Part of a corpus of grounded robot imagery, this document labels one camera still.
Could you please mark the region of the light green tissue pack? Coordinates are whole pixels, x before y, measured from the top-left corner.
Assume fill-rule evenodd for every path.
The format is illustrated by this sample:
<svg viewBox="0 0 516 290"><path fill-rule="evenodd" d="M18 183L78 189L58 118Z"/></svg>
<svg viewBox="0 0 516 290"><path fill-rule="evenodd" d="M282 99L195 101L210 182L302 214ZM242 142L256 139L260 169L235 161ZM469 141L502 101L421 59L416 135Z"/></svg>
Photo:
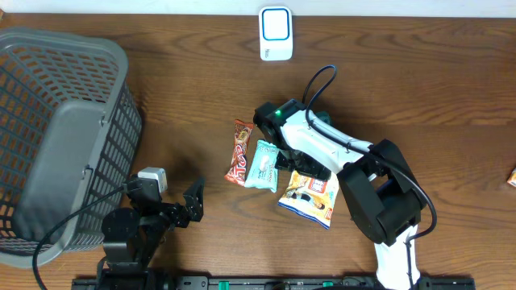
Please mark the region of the light green tissue pack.
<svg viewBox="0 0 516 290"><path fill-rule="evenodd" d="M264 140L258 140L256 152L244 182L245 188L269 189L277 191L278 169L276 168L279 149Z"/></svg>

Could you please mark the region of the yellow snack bag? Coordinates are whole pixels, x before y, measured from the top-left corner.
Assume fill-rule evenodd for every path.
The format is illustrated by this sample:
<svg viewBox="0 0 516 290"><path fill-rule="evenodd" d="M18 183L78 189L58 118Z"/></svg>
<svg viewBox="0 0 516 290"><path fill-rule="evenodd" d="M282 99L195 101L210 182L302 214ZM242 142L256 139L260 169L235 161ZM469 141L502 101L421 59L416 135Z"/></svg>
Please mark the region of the yellow snack bag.
<svg viewBox="0 0 516 290"><path fill-rule="evenodd" d="M339 192L337 175L328 180L318 180L293 171L289 185L278 201L280 207L317 222L328 230Z"/></svg>

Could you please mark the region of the red chocolate bar wrapper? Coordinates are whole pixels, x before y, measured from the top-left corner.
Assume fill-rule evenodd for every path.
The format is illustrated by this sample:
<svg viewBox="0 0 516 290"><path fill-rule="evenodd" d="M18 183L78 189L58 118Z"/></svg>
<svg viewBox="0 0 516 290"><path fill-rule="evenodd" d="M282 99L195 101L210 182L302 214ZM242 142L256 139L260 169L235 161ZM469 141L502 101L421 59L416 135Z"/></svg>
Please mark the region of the red chocolate bar wrapper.
<svg viewBox="0 0 516 290"><path fill-rule="evenodd" d="M248 143L254 125L235 120L234 147L232 152L231 166L224 178L231 183L244 186L247 174L247 151Z"/></svg>

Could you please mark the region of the blue mouthwash bottle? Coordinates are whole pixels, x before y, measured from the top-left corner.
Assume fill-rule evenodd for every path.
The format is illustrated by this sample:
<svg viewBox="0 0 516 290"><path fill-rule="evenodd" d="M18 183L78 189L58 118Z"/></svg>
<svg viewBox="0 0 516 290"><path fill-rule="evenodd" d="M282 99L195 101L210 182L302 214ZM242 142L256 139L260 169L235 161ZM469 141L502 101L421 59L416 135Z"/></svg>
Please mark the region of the blue mouthwash bottle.
<svg viewBox="0 0 516 290"><path fill-rule="evenodd" d="M322 122L328 124L329 126L332 125L331 117L326 111L319 111L315 114L316 117L318 117Z"/></svg>

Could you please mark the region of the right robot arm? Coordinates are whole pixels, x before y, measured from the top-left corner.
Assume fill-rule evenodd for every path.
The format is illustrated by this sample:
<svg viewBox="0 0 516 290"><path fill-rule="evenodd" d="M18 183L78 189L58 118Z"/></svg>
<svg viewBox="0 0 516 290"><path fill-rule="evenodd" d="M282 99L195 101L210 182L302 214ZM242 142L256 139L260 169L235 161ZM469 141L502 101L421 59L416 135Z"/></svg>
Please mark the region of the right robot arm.
<svg viewBox="0 0 516 290"><path fill-rule="evenodd" d="M387 289L412 289L420 275L414 241L424 208L433 209L399 148L354 139L324 122L303 103L270 102L253 122L279 148L278 168L327 180L335 176L352 220L374 243L377 280Z"/></svg>

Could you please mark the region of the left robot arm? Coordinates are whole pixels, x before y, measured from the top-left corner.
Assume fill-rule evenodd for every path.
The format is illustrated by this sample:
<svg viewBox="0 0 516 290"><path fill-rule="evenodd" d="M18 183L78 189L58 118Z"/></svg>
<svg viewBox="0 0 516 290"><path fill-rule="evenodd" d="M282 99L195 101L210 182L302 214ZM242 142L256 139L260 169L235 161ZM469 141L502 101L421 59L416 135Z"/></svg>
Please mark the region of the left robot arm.
<svg viewBox="0 0 516 290"><path fill-rule="evenodd" d="M123 184L131 205L108 213L102 221L104 263L96 289L163 290L175 283L165 271L148 265L168 231L186 228L203 217L205 179L197 179L184 193L185 204L162 201L158 181L133 177Z"/></svg>

